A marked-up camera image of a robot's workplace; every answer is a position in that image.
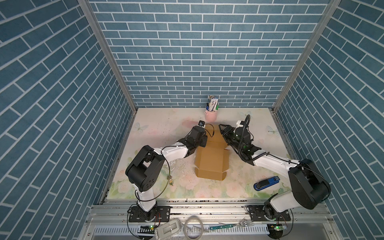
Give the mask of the brown cardboard paper box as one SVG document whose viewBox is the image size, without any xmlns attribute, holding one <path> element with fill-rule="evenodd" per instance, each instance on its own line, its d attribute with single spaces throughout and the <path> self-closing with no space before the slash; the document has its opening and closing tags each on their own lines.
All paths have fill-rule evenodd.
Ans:
<svg viewBox="0 0 384 240">
<path fill-rule="evenodd" d="M 218 125 L 205 125 L 208 133 L 206 146 L 198 147 L 195 159 L 195 173 L 198 178 L 223 181 L 229 169 L 228 144 Z"/>
</svg>

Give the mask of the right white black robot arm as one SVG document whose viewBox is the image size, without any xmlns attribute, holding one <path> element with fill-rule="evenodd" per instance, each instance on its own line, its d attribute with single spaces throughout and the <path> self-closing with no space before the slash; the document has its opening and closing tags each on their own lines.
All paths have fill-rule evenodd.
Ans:
<svg viewBox="0 0 384 240">
<path fill-rule="evenodd" d="M 277 157 L 253 145 L 253 135 L 249 132 L 250 119 L 251 116 L 247 115 L 235 127 L 220 124 L 219 129 L 226 143 L 243 162 L 268 169 L 290 180 L 291 191 L 276 194 L 265 201 L 265 217 L 274 221 L 286 210 L 297 207 L 312 210 L 326 200 L 331 194 L 331 187 L 316 164 L 309 159 L 298 161 Z"/>
</svg>

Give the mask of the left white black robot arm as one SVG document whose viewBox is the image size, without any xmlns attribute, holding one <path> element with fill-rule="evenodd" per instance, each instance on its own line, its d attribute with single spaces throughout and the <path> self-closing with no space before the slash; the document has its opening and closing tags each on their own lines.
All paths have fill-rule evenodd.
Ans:
<svg viewBox="0 0 384 240">
<path fill-rule="evenodd" d="M 143 146 L 135 158 L 128 165 L 125 174 L 135 188 L 135 195 L 140 210 L 148 214 L 157 205 L 152 187 L 156 183 L 164 164 L 168 166 L 172 161 L 184 159 L 192 155 L 198 147 L 205 147 L 207 143 L 205 123 L 194 126 L 191 131 L 176 143 L 152 148 Z"/>
</svg>

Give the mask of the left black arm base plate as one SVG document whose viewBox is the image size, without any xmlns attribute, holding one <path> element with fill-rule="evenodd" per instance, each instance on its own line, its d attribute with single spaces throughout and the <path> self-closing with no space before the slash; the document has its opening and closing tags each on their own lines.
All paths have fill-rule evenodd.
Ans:
<svg viewBox="0 0 384 240">
<path fill-rule="evenodd" d="M 170 220 L 171 207 L 155 205 L 148 212 L 144 211 L 140 206 L 133 205 L 129 211 L 129 222 L 144 223 L 144 222 L 160 222 L 166 223 Z"/>
</svg>

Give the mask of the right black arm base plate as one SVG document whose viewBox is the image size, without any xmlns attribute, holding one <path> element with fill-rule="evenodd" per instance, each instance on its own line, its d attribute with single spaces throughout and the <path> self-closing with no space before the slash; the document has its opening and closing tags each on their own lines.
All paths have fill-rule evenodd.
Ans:
<svg viewBox="0 0 384 240">
<path fill-rule="evenodd" d="M 275 210 L 266 207 L 264 205 L 247 205 L 245 207 L 246 211 L 250 215 L 250 218 L 254 222 L 262 222 L 262 221 L 290 221 L 291 216 L 288 210 L 277 213 Z"/>
</svg>

